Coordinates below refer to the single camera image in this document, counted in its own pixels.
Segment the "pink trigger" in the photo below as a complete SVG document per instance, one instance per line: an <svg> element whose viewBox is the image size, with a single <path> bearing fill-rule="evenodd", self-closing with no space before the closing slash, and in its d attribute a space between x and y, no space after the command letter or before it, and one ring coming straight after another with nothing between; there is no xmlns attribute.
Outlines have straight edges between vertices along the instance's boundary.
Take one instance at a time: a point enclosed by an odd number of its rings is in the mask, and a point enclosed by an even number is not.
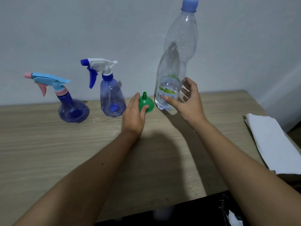
<svg viewBox="0 0 301 226"><path fill-rule="evenodd" d="M38 84L38 86L40 87L40 90L42 91L42 94L43 94L43 97L45 97L45 94L46 94L46 86L47 85L44 85L42 83L36 83Z"/></svg>

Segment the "green funnel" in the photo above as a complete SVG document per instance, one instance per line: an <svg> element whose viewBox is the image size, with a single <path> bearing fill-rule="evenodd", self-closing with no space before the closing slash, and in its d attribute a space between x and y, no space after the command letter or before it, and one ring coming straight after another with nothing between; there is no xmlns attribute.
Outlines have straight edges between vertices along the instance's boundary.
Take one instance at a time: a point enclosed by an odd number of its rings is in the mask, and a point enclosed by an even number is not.
<svg viewBox="0 0 301 226"><path fill-rule="evenodd" d="M139 111L140 112L141 112L142 107L145 105L149 106L148 110L146 111L147 113L151 112L155 107L155 103L153 102L153 100L146 95L146 92L143 92L142 96L139 99Z"/></svg>

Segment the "blue spray bottle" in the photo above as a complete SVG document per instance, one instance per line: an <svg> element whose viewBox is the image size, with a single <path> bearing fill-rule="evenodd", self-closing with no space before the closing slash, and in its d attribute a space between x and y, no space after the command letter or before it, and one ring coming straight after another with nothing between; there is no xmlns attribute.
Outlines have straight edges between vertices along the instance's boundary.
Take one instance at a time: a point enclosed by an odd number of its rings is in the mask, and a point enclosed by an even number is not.
<svg viewBox="0 0 301 226"><path fill-rule="evenodd" d="M100 104L101 109L109 117L118 117L126 109L126 101L119 87L118 82L113 78L111 67L117 61L110 61L101 58L89 58L80 61L82 66L88 66L90 72L90 89L93 88L98 72L102 72L102 82L100 84Z"/></svg>
<svg viewBox="0 0 301 226"><path fill-rule="evenodd" d="M90 113L88 106L80 100L73 99L63 85L64 83L69 83L70 80L62 79L51 74L35 72L26 73L25 78L33 79L34 82L38 84L43 97L46 94L46 87L53 86L55 94L62 102L58 109L58 114L63 121L67 123L80 123L88 117Z"/></svg>

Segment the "plastic bottle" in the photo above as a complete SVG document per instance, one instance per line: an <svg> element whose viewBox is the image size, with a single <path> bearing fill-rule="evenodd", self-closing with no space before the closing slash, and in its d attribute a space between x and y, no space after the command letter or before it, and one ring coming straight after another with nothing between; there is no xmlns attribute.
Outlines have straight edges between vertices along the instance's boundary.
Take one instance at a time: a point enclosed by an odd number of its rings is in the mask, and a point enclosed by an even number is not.
<svg viewBox="0 0 301 226"><path fill-rule="evenodd" d="M168 30L164 42L163 59L158 67L159 80L155 102L160 110L173 107L163 100L164 96L178 98L186 66L193 57L198 42L198 29L194 17L198 0L183 0L182 12Z"/></svg>
<svg viewBox="0 0 301 226"><path fill-rule="evenodd" d="M110 61L101 58L89 58L80 61L82 66L88 66L90 72L90 88L92 89L98 72L101 71L102 82L100 84L100 104L101 109L109 117L118 117L126 109L126 101L119 87L118 82L114 79L111 67L117 61Z"/></svg>
<svg viewBox="0 0 301 226"><path fill-rule="evenodd" d="M42 73L25 73L25 78L33 79L38 84L43 96L46 94L46 87L53 86L55 94L62 102L58 108L59 117L67 123L80 123L83 122L90 113L88 106L80 100L73 99L63 85L69 83L70 80L62 79L51 74Z"/></svg>

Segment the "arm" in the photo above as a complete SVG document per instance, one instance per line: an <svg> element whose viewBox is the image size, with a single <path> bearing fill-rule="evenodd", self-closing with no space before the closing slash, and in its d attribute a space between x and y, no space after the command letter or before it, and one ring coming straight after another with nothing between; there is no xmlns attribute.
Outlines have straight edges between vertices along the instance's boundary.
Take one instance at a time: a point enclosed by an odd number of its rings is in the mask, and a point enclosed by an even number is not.
<svg viewBox="0 0 301 226"><path fill-rule="evenodd" d="M250 224L301 225L301 195L207 121L195 82L186 78L183 85L185 103L164 99L198 134Z"/></svg>
<svg viewBox="0 0 301 226"><path fill-rule="evenodd" d="M139 93L122 116L121 133L40 198L15 224L35 226L93 225L127 152L140 137L148 106L139 113Z"/></svg>

